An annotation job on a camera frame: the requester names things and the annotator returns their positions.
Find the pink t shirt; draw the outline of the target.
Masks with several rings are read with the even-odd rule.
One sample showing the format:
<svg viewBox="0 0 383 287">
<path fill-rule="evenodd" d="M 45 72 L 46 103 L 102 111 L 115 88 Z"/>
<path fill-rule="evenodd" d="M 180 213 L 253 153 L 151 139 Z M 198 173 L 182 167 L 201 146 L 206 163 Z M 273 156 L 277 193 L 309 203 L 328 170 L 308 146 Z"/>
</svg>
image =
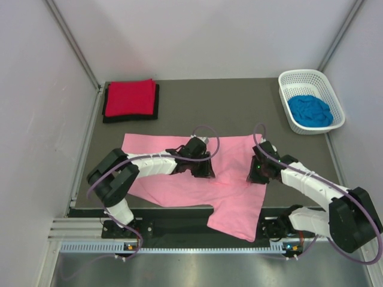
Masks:
<svg viewBox="0 0 383 287">
<path fill-rule="evenodd" d="M 219 150 L 211 160 L 212 179 L 195 178 L 189 171 L 148 176 L 137 179 L 128 193 L 161 207 L 210 205 L 209 228 L 253 242 L 266 194 L 265 185 L 247 182 L 255 139 L 261 136 L 211 140 L 208 150 Z"/>
</svg>

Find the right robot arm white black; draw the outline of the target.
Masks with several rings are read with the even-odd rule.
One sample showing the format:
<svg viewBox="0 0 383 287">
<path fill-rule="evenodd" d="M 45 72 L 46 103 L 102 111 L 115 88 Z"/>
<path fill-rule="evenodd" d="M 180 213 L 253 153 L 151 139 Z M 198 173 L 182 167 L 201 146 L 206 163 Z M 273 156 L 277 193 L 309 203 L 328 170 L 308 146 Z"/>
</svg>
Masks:
<svg viewBox="0 0 383 287">
<path fill-rule="evenodd" d="M 382 223 L 366 190 L 350 189 L 322 178 L 296 158 L 280 156 L 269 141 L 256 144 L 253 151 L 248 182 L 265 185 L 279 181 L 321 207 L 314 210 L 295 204 L 286 209 L 277 219 L 279 237 L 307 231 L 330 239 L 348 254 L 377 239 L 378 249 L 382 250 Z"/>
</svg>

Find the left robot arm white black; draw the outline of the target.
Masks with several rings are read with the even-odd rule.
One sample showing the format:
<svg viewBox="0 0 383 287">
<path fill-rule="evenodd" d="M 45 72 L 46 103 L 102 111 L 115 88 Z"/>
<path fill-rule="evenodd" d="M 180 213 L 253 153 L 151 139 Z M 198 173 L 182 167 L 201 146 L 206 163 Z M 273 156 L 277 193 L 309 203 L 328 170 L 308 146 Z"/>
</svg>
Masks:
<svg viewBox="0 0 383 287">
<path fill-rule="evenodd" d="M 123 237 L 135 232 L 134 215 L 126 195 L 136 179 L 154 175 L 175 175 L 190 171 L 195 178 L 214 178 L 207 137 L 191 136 L 185 145 L 152 154 L 127 154 L 120 148 L 112 150 L 86 177 L 105 208 L 115 219 L 115 230 Z"/>
</svg>

